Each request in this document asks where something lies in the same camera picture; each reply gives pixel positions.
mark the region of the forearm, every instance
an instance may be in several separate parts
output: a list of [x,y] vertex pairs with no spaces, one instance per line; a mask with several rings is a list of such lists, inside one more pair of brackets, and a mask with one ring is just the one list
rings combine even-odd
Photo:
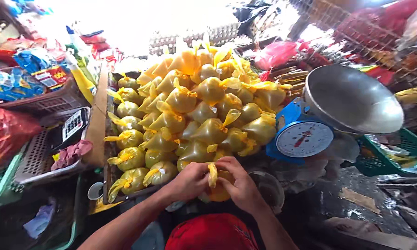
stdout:
[[266,206],[265,209],[254,213],[253,217],[258,223],[261,238],[267,250],[298,250],[270,207]]
[[129,249],[144,229],[171,204],[170,197],[159,190],[92,234],[78,249]]

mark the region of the calculator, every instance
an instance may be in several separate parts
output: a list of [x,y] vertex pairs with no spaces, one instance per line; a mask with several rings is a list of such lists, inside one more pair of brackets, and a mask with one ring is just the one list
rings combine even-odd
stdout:
[[56,153],[70,145],[78,143],[82,131],[87,126],[87,110],[80,109],[68,118],[62,126],[57,126],[48,132],[50,153]]

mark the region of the stainless steel bowl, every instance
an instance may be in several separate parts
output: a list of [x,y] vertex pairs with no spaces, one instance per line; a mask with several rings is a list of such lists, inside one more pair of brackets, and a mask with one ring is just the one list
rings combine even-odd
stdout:
[[336,129],[356,134],[389,134],[401,128],[403,109],[376,79],[349,67],[327,65],[306,78],[311,111]]

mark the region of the hand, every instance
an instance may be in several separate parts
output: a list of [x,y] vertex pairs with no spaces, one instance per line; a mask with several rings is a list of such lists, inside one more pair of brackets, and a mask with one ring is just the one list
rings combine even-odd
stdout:
[[235,205],[252,216],[262,212],[263,209],[270,209],[256,188],[252,178],[235,157],[222,157],[215,165],[218,169],[226,170],[233,175],[235,179],[234,185],[224,178],[218,178],[218,181],[222,183],[223,187],[230,194]]
[[187,201],[196,198],[209,186],[208,163],[188,164],[169,184],[162,189],[167,192],[171,202]]

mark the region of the scale dial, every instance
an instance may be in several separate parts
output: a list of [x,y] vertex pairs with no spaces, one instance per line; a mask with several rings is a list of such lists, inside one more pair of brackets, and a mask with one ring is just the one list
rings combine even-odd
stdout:
[[326,149],[333,140],[332,130],[319,122],[298,122],[285,128],[277,137],[277,149],[290,157],[313,156]]

